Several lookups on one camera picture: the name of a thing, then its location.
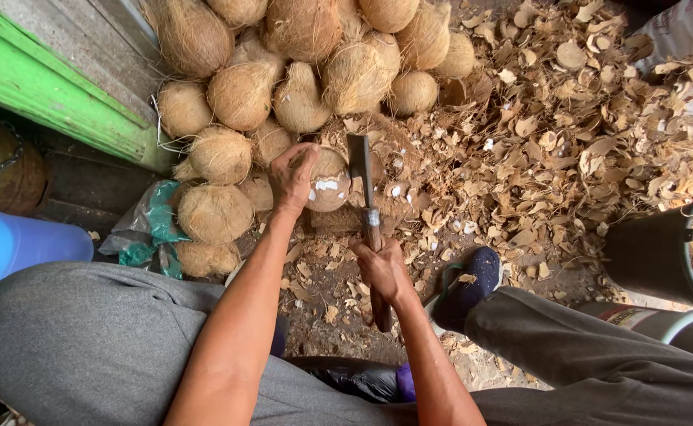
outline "gray pants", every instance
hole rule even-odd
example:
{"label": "gray pants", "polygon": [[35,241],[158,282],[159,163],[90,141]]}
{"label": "gray pants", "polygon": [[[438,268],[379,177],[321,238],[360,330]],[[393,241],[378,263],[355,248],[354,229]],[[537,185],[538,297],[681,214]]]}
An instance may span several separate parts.
{"label": "gray pants", "polygon": [[[0,399],[38,426],[159,424],[220,286],[97,263],[0,283]],[[513,287],[467,334],[555,387],[472,393],[488,424],[693,424],[693,355]],[[268,360],[253,424],[416,424]]]}

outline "blue plastic container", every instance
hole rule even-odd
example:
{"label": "blue plastic container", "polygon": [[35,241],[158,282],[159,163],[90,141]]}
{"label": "blue plastic container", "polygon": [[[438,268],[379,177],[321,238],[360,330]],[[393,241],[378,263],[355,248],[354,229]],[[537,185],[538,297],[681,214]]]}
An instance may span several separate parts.
{"label": "blue plastic container", "polygon": [[0,280],[40,263],[89,262],[94,254],[91,237],[77,226],[0,213]]}

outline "foot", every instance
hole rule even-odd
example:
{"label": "foot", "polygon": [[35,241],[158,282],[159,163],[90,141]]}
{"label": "foot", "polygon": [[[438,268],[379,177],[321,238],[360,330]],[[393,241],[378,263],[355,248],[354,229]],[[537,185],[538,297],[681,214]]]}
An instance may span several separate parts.
{"label": "foot", "polygon": [[468,312],[502,284],[502,262],[489,247],[479,247],[465,266],[463,274],[473,275],[473,283],[458,280],[449,286],[449,292],[434,300],[430,317],[447,331],[464,333]]}

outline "pile of coconut shells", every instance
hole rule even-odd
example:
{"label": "pile of coconut shells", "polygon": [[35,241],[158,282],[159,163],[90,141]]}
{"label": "pile of coconut shells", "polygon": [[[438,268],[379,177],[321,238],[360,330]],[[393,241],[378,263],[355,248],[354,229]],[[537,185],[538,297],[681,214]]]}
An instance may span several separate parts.
{"label": "pile of coconut shells", "polygon": [[[527,0],[453,29],[450,11],[426,0],[144,2],[183,74],[157,98],[188,153],[174,176],[191,186],[178,213],[193,239],[177,247],[184,272],[238,265],[234,241],[272,208],[271,160],[302,141],[323,147],[307,205],[315,234],[358,230],[372,190],[408,265],[449,260],[462,247],[445,236],[470,235],[500,253],[513,285],[550,276],[510,262],[525,253],[599,268],[613,221],[693,198],[693,58],[642,77],[632,63],[650,40],[624,37],[624,17],[602,0]],[[369,137],[374,188],[350,179],[348,133]]]}

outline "green painted wood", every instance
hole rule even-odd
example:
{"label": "green painted wood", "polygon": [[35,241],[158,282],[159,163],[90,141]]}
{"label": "green painted wood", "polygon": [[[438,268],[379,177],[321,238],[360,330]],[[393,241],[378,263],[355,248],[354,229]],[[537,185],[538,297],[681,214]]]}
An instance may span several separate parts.
{"label": "green painted wood", "polygon": [[167,173],[175,160],[157,148],[154,124],[1,14],[0,105],[145,168]]}

